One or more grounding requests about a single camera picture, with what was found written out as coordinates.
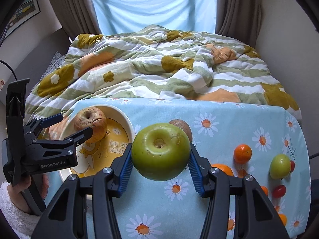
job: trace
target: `kiwi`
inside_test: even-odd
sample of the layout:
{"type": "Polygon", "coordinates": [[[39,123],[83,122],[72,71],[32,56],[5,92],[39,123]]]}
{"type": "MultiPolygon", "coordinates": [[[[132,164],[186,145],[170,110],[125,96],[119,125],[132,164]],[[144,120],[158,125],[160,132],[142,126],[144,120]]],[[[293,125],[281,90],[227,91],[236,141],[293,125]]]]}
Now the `kiwi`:
{"type": "Polygon", "coordinates": [[[172,125],[174,125],[174,126],[176,126],[176,127],[181,128],[181,129],[186,133],[186,135],[188,136],[189,141],[190,141],[191,143],[193,142],[192,131],[190,130],[189,125],[188,125],[184,120],[174,119],[174,120],[171,120],[171,121],[169,122],[169,124],[172,124],[172,125]]]}

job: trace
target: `gray pillow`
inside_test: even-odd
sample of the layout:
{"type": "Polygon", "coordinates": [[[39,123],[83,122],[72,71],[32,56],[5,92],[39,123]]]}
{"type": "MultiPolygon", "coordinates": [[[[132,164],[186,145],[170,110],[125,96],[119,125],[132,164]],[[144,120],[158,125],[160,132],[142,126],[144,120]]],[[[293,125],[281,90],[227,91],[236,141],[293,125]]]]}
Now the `gray pillow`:
{"type": "Polygon", "coordinates": [[[60,65],[62,65],[62,63],[64,62],[65,56],[62,56],[58,51],[54,54],[49,67],[47,68],[47,70],[43,73],[43,75],[40,78],[40,81],[42,81],[42,79],[44,77],[46,77],[47,75],[49,75],[50,73],[52,73],[55,69],[57,69],[60,65]]]}

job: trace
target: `small green apple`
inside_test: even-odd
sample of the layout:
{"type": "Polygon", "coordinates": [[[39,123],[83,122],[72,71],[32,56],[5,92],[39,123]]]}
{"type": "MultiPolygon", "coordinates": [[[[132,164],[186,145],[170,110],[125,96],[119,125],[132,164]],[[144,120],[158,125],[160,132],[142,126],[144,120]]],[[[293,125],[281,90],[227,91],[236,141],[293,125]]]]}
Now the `small green apple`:
{"type": "Polygon", "coordinates": [[[169,123],[143,128],[132,145],[132,161],[147,179],[167,181],[178,176],[190,156],[190,142],[185,132],[169,123]]]}
{"type": "Polygon", "coordinates": [[[290,173],[291,163],[288,156],[284,154],[276,155],[270,164],[269,174],[276,179],[283,179],[290,173]]]}

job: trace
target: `sleeve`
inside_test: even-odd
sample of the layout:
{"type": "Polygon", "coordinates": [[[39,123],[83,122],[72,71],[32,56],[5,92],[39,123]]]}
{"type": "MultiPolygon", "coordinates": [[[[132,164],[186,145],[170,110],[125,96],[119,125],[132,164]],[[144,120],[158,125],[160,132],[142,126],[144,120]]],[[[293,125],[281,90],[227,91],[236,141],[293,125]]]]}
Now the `sleeve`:
{"type": "Polygon", "coordinates": [[[0,208],[15,233],[21,238],[29,238],[40,217],[29,215],[18,209],[10,200],[7,186],[4,182],[0,187],[0,208]]]}

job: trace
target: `bowl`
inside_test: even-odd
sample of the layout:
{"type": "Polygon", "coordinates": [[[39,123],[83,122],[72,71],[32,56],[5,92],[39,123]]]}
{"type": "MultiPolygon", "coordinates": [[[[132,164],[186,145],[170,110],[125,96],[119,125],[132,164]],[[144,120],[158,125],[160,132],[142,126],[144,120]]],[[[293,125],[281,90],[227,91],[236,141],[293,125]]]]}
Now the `bowl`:
{"type": "MultiPolygon", "coordinates": [[[[62,181],[65,181],[72,173],[77,174],[80,178],[95,175],[103,168],[109,167],[116,157],[124,153],[127,144],[134,140],[132,123],[123,111],[111,105],[92,105],[91,107],[97,107],[104,113],[107,132],[100,141],[85,142],[77,147],[78,165],[60,170],[59,175],[62,181]]],[[[63,129],[60,140],[75,132],[72,118],[63,129]]]]}

